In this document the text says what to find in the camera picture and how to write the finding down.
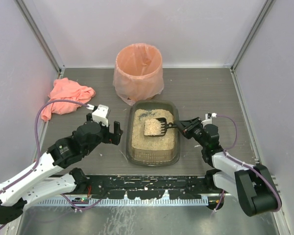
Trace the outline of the black slotted litter scoop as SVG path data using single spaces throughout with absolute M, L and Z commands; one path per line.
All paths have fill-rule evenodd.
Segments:
M 144 136 L 163 137 L 168 129 L 177 128 L 176 124 L 167 122 L 164 117 L 147 119 L 144 124 Z

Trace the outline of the dark green litter box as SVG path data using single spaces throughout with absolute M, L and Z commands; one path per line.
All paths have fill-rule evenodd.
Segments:
M 133 164 L 167 166 L 180 156 L 180 136 L 176 128 L 165 130 L 163 120 L 172 124 L 179 118 L 170 101 L 138 101 L 130 110 L 126 157 Z

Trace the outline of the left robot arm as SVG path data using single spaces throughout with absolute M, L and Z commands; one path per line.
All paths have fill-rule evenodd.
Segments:
M 46 178 L 81 161 L 101 143 L 118 145 L 123 134 L 120 123 L 114 122 L 113 132 L 109 128 L 88 115 L 87 121 L 70 136 L 57 140 L 35 163 L 0 183 L 0 224 L 17 219 L 29 207 L 51 196 L 84 192 L 89 181 L 80 168 L 56 180 Z

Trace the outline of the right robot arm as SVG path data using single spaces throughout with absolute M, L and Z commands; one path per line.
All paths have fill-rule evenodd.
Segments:
M 231 156 L 220 145 L 219 129 L 212 124 L 211 116 L 205 120 L 197 117 L 174 123 L 185 138 L 196 140 L 202 147 L 204 161 L 213 167 L 206 174 L 209 186 L 236 197 L 247 216 L 281 209 L 282 200 L 268 168 L 262 164 L 247 164 Z

